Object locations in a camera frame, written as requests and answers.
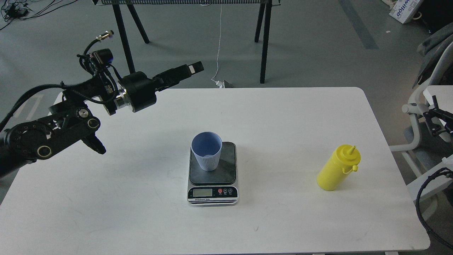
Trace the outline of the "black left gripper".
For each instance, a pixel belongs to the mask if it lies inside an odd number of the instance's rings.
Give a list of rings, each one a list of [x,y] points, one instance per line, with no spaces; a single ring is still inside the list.
[[[184,64],[171,68],[152,79],[143,72],[135,72],[118,80],[120,86],[118,92],[118,108],[129,107],[134,113],[141,111],[157,102],[156,92],[164,85],[177,85],[182,80],[194,74],[204,71],[201,61],[192,64]]]

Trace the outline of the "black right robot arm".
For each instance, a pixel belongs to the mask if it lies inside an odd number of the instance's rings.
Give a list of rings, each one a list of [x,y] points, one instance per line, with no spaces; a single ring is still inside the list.
[[[432,109],[429,109],[427,112],[423,113],[423,117],[426,120],[426,124],[428,127],[428,131],[430,134],[435,137],[439,136],[442,133],[448,134],[450,137],[452,137],[452,124],[453,124],[453,115],[452,113],[440,109],[437,103],[437,98],[435,95],[432,96]],[[438,125],[434,124],[432,122],[432,118],[438,118],[442,121],[445,122],[444,125]],[[426,177],[426,180],[421,184],[419,191],[417,192],[416,199],[415,199],[415,208],[417,212],[417,216],[419,221],[421,222],[422,226],[424,229],[427,231],[427,234],[431,235],[436,239],[440,244],[448,247],[450,250],[453,249],[452,244],[447,242],[445,239],[443,239],[441,236],[439,236],[425,221],[424,217],[422,216],[422,213],[420,211],[420,199],[422,196],[422,192],[424,189],[428,186],[430,182],[435,180],[438,177],[445,177],[445,179],[452,179],[452,167],[442,167],[440,169],[435,170],[434,173],[430,174],[429,176]]]

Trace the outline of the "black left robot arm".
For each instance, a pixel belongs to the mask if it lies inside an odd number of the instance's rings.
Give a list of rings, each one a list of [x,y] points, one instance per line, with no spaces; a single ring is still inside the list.
[[[81,67],[91,75],[87,81],[72,85],[64,82],[40,85],[21,95],[1,121],[1,177],[37,160],[50,159],[78,141],[104,154],[106,149],[96,137],[101,122],[89,110],[87,101],[104,106],[109,115],[124,107],[136,113],[154,105],[157,92],[204,70],[203,64],[198,61],[148,78],[143,72],[121,77],[114,68],[115,81],[109,71],[113,68],[111,50],[88,52],[97,42],[111,38],[113,34],[111,30],[105,31],[89,43],[83,54],[78,55]],[[10,118],[27,100],[38,92],[53,88],[62,89],[63,100],[49,108],[48,116],[6,128]]]

